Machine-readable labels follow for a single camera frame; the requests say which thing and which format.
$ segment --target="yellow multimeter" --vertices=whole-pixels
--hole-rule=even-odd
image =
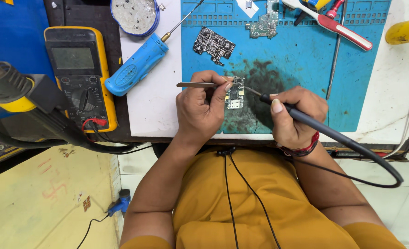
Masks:
[[[58,87],[70,103],[66,116],[80,128],[86,119],[99,118],[108,121],[103,126],[97,124],[99,132],[115,130],[114,101],[104,86],[109,71],[100,31],[91,27],[48,27],[45,41]],[[89,122],[84,130],[94,132]]]

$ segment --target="white tile floor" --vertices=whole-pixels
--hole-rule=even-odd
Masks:
[[[157,161],[151,148],[119,157],[122,188],[131,196],[150,167]],[[379,184],[392,184],[394,179],[375,163],[356,160],[336,160],[351,176]],[[409,249],[409,163],[391,163],[404,178],[395,189],[382,189],[355,182],[388,229]]]

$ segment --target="red and white toothbrush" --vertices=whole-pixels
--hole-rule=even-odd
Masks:
[[[345,26],[330,19],[329,17],[313,12],[312,10],[308,9],[306,6],[301,4],[299,0],[282,0],[282,3],[286,4],[287,6],[293,9],[296,8],[301,9],[308,15],[312,16],[315,20],[317,20],[318,25],[322,26],[323,28],[329,31],[335,32],[341,35],[342,37],[345,37],[346,39],[350,40],[351,42],[355,43],[357,46],[363,48],[366,51],[372,48],[372,42],[366,40],[356,32],[346,28]]]

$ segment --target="red wristband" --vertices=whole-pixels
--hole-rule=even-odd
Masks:
[[[308,147],[303,148],[303,149],[292,150],[285,146],[282,146],[279,148],[280,150],[284,151],[287,156],[307,156],[315,149],[315,146],[317,145],[317,142],[318,142],[318,138],[320,138],[320,133],[316,132],[312,136],[311,144]]]

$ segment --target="mustard yellow shirt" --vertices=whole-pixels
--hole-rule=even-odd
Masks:
[[[294,167],[279,156],[238,149],[235,164],[263,201],[282,249],[403,249],[385,227],[359,222],[340,227],[312,206]],[[277,248],[260,202],[228,164],[228,184],[240,249]],[[235,248],[224,178],[224,158],[214,151],[194,157],[173,216],[176,249]],[[131,239],[120,249],[172,249],[156,236]]]

